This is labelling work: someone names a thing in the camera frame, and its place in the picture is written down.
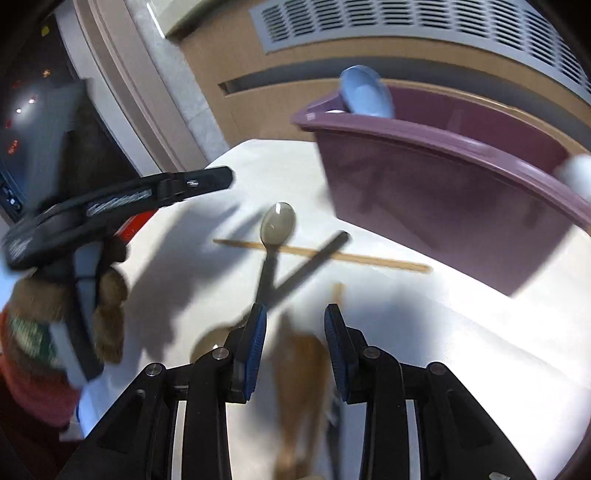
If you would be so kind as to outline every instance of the white tablecloth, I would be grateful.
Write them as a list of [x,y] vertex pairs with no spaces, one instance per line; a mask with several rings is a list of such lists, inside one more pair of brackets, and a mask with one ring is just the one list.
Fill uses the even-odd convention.
[[[429,264],[429,275],[330,261],[269,315],[253,399],[228,406],[235,480],[270,479],[277,409],[268,353],[279,314],[323,338],[333,283],[345,284],[349,326],[399,361],[441,361],[456,374],[513,442],[540,480],[554,478],[579,444],[591,416],[591,239],[573,228],[548,263],[513,298],[374,233],[338,220],[315,144],[245,142],[216,160],[236,176],[230,190],[159,211],[131,242],[122,269],[132,287],[126,304],[124,360],[109,366],[83,396],[86,431],[143,367],[189,362],[194,344],[249,308],[264,252],[216,245],[213,238],[258,241],[264,212],[291,204],[290,244],[317,248],[338,230],[345,252]],[[278,282],[305,260],[281,255]],[[359,475],[363,406],[344,409],[343,478]],[[181,429],[175,450],[180,451]],[[177,475],[179,457],[175,458]],[[326,455],[316,473],[330,478]],[[416,468],[413,477],[417,478]]]

